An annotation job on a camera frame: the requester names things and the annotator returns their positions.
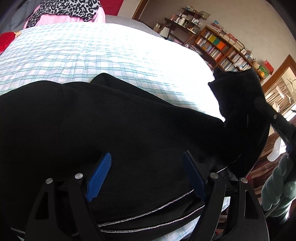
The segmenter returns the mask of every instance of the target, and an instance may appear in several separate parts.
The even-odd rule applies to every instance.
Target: pink polka dot fabric
[[[40,5],[34,10],[34,12],[36,12],[39,9],[39,7],[40,7]],[[79,18],[79,17],[70,17],[67,15],[43,14],[35,26],[45,25],[45,24],[53,24],[53,23],[67,23],[67,22],[83,22],[83,19]],[[99,7],[96,15],[89,22],[91,22],[91,23],[105,23],[106,21],[105,21],[104,9],[102,7]]]

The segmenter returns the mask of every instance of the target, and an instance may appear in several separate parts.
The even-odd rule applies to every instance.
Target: silver bolt
[[[46,181],[45,181],[45,182],[46,182],[46,184],[51,184],[51,183],[52,183],[52,181],[53,181],[53,180],[52,180],[52,178],[48,178],[48,179],[46,179]]]
[[[219,177],[218,174],[215,172],[212,172],[210,176],[211,178],[214,178],[214,179],[217,179]]]
[[[75,175],[75,178],[76,179],[81,179],[83,177],[83,174],[82,173],[77,173],[76,175]]]
[[[242,178],[241,178],[241,181],[242,181],[243,183],[248,183],[248,179],[246,179],[245,177],[242,177]]]

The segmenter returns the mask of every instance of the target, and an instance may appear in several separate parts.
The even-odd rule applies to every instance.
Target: wooden door frame
[[[132,19],[134,20],[139,20],[144,8],[146,7],[147,3],[148,3],[149,0],[141,0],[135,13],[133,14],[133,17]]]
[[[266,83],[262,86],[263,92],[265,93],[267,90],[269,90],[273,86],[273,84],[282,77],[282,75],[289,67],[296,76],[296,62],[291,55],[288,55],[282,65],[277,69],[277,71],[275,71],[273,75],[269,78],[269,80],[266,81]]]

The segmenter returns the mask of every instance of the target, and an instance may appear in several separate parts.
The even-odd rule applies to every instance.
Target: leopard print fabric
[[[26,28],[35,26],[46,13],[80,17],[87,22],[94,18],[101,6],[99,0],[43,0],[40,8],[29,18]]]

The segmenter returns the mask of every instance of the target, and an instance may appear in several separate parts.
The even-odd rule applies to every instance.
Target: desk
[[[176,27],[179,28],[179,29],[181,29],[182,31],[184,31],[185,33],[187,33],[189,35],[189,38],[183,43],[183,46],[185,46],[186,44],[188,44],[189,42],[191,42],[192,40],[194,40],[198,36],[197,34],[191,32],[186,27],[184,27],[184,26],[182,26],[180,24],[175,23],[174,21],[170,20],[169,18],[165,18],[165,21],[166,21],[166,23],[161,27],[160,31],[162,31],[165,27],[167,27],[170,24],[170,27],[168,27],[169,28],[169,32],[168,32],[167,38],[169,38],[169,36],[171,34],[171,31],[174,30]]]

